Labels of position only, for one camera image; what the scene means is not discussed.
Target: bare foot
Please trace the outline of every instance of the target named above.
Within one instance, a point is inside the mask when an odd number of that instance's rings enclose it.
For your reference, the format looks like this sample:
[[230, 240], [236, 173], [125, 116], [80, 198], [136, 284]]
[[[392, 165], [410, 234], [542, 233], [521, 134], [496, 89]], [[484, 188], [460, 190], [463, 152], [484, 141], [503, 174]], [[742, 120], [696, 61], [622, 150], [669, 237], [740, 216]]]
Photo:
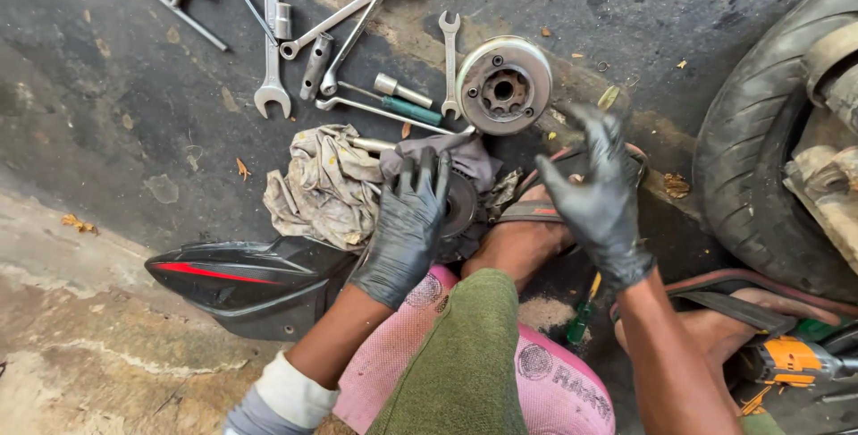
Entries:
[[[521, 200], [551, 200], [544, 185], [537, 185]], [[462, 267], [462, 278], [483, 267], [507, 273], [521, 292], [545, 261], [573, 244], [562, 222], [515, 221], [495, 225], [483, 237], [479, 250]]]
[[[749, 303], [769, 308], [784, 315], [815, 319], [831, 325], [837, 325], [840, 322], [840, 317], [829, 311], [778, 296], [774, 292], [764, 289], [745, 287], [730, 296], [744, 299]], [[724, 381], [724, 362], [739, 351], [739, 348], [744, 346], [746, 342], [751, 341], [757, 330], [742, 321], [737, 321], [712, 309], [686, 311], [677, 313], [677, 315], [680, 317], [683, 326], [688, 330], [688, 333], [698, 343], [713, 378], [720, 380], [719, 385], [723, 396], [732, 400], [727, 389], [727, 383]], [[623, 330], [622, 320], [617, 321], [614, 325], [614, 334], [617, 337], [619, 345], [628, 353], [626, 333]], [[741, 415], [739, 407], [736, 407], [736, 412], [737, 416]]]

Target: gloved hand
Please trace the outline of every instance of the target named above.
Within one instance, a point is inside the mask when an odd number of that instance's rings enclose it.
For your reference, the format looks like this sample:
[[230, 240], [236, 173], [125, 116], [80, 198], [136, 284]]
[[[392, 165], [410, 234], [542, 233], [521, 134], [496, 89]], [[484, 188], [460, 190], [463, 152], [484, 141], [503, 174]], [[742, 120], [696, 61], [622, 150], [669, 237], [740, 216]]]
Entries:
[[418, 161], [415, 168], [414, 158], [406, 156], [399, 177], [382, 187], [366, 262], [351, 278], [370, 298], [393, 310], [432, 266], [450, 191], [449, 152], [441, 152], [436, 164], [435, 151], [425, 148]]
[[536, 167], [575, 241], [605, 281], [624, 290], [646, 279], [656, 265], [638, 235], [637, 170], [629, 168], [616, 117], [580, 103], [571, 113], [584, 124], [589, 173], [582, 182], [570, 182], [544, 155], [536, 158]]

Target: red stripe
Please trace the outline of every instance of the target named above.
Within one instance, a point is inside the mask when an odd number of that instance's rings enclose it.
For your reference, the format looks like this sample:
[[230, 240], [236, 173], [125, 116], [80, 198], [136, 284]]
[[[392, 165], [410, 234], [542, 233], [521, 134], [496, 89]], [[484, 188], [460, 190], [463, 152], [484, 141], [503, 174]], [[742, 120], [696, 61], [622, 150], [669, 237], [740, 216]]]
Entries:
[[215, 271], [207, 271], [205, 269], [200, 269], [199, 267], [194, 267], [187, 262], [164, 262], [162, 264], [156, 264], [155, 266], [158, 269], [177, 271], [179, 273], [188, 273], [189, 275], [201, 275], [213, 278], [246, 280], [250, 282], [261, 282], [263, 284], [279, 284], [271, 280], [243, 278], [241, 276], [224, 275], [222, 273], [216, 273]]

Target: hand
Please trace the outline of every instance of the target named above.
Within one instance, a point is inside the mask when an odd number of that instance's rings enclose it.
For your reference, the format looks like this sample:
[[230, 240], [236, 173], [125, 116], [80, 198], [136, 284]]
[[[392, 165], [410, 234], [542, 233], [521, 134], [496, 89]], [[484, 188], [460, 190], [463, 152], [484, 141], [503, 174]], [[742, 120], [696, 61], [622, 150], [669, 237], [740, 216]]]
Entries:
[[437, 255], [452, 161], [449, 152], [441, 152], [437, 165], [435, 160], [435, 151], [425, 148], [415, 169], [414, 158], [406, 156], [399, 177], [384, 184], [366, 262], [351, 279], [393, 310], [423, 280]]
[[576, 242], [609, 285], [625, 290], [656, 265], [638, 235], [637, 171], [629, 168], [632, 160], [614, 116], [587, 104], [572, 105], [571, 113], [584, 124], [589, 173], [572, 183], [544, 155], [536, 157], [536, 167]]

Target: screwdriver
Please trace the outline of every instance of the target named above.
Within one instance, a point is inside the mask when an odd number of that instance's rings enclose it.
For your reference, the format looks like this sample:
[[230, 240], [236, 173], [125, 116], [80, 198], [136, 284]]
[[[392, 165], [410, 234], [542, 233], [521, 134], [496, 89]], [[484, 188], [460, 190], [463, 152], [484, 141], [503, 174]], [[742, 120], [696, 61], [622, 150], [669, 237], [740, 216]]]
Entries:
[[569, 329], [566, 331], [566, 341], [570, 344], [576, 345], [584, 339], [590, 314], [593, 313], [593, 298], [595, 298], [595, 293], [599, 290], [600, 284], [601, 273], [596, 273], [587, 298], [578, 305], [577, 316], [569, 323]]
[[348, 84], [345, 81], [337, 81], [336, 83], [344, 88], [353, 89], [358, 93], [363, 93], [368, 97], [375, 98], [379, 100], [383, 106], [401, 114], [402, 116], [406, 116], [418, 122], [428, 123], [433, 127], [437, 127], [441, 124], [441, 113], [425, 109], [421, 106], [413, 104], [412, 102], [405, 101], [399, 98], [388, 96], [380, 97], [379, 95], [376, 95], [371, 91], [367, 91], [363, 88], [358, 88], [357, 86], [353, 84]]

